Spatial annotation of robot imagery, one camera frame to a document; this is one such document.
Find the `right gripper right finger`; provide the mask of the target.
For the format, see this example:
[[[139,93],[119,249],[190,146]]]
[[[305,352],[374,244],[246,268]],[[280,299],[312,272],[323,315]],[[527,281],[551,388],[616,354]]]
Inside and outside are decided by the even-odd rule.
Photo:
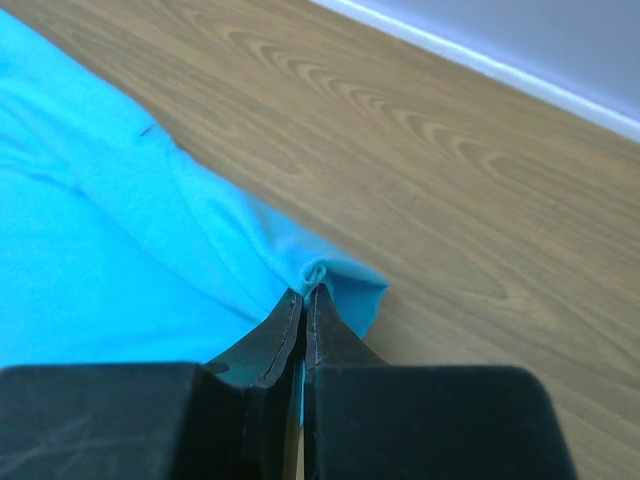
[[[551,399],[512,366],[393,366],[325,285],[306,310],[309,479],[573,479]]]

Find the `turquoise t shirt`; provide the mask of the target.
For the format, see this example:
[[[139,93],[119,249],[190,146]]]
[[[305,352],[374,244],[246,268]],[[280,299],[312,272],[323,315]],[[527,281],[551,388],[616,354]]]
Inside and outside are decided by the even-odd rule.
[[[3,366],[207,362],[319,284],[360,336],[388,286],[2,14]]]

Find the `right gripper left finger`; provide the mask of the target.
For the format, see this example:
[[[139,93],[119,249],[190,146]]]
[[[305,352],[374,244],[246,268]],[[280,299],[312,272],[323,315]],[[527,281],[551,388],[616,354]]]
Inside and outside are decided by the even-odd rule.
[[[1,372],[5,479],[292,479],[303,300],[204,363]]]

